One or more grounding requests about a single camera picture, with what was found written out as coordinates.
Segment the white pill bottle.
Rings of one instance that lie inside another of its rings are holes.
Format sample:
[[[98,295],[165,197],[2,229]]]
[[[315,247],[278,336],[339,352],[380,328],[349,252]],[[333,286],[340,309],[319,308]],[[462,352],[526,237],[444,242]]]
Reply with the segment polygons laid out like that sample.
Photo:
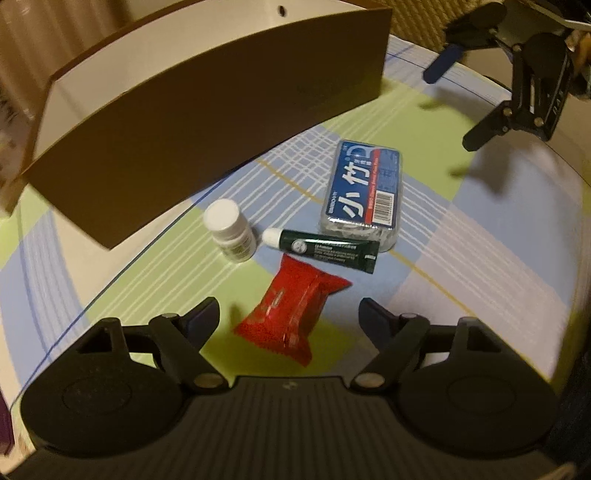
[[[222,254],[233,263],[242,263],[256,253],[256,238],[238,203],[221,198],[204,211],[204,226]]]

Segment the brown cardboard box white inside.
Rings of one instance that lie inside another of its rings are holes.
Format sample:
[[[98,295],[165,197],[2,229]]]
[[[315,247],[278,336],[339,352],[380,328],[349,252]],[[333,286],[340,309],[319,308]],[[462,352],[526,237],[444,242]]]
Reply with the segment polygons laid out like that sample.
[[[181,1],[58,70],[25,180],[113,248],[297,133],[378,97],[374,1]]]

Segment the checked tablecloth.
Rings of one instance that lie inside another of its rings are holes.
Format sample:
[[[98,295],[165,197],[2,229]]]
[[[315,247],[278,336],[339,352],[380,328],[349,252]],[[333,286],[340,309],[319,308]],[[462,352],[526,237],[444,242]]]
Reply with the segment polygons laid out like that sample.
[[[112,250],[93,242],[36,192],[1,223],[1,390],[9,404],[95,321],[144,323],[183,313],[207,296],[221,326],[204,347],[224,374],[296,375],[286,357],[232,329],[280,265],[260,247],[233,264],[204,228],[204,209],[238,202],[256,231],[315,231],[335,147],[342,139],[385,145],[403,159],[402,214],[394,248],[373,274],[329,297],[311,334],[308,375],[351,377],[375,353],[356,307],[370,297],[393,312],[452,324],[482,319],[556,386],[568,378],[586,329],[590,289],[590,189],[552,149],[512,132],[475,154],[461,139],[505,99],[504,89],[456,66],[427,85],[433,55],[392,38],[386,89],[377,100],[284,142],[197,192]]]

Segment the red snack packet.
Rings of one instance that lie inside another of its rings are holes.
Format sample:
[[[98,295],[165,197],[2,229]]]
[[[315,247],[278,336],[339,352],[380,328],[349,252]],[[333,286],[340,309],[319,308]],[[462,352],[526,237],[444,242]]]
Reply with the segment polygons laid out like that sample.
[[[263,298],[233,332],[259,348],[308,366],[312,359],[308,337],[325,302],[351,286],[345,278],[284,254]]]

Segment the dark green tube white cap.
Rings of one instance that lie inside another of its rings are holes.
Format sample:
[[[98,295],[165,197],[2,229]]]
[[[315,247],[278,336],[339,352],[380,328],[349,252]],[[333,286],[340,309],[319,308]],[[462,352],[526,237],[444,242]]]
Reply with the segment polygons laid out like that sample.
[[[374,273],[380,253],[378,241],[346,239],[280,228],[264,230],[262,242],[284,253],[369,274]]]

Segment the blue toothpick box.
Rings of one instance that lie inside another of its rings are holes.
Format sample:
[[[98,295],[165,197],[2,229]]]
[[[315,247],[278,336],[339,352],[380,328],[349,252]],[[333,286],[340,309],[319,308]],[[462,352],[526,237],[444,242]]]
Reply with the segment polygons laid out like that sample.
[[[322,206],[321,231],[376,241],[382,252],[391,250],[400,229],[402,190],[398,150],[339,141]]]

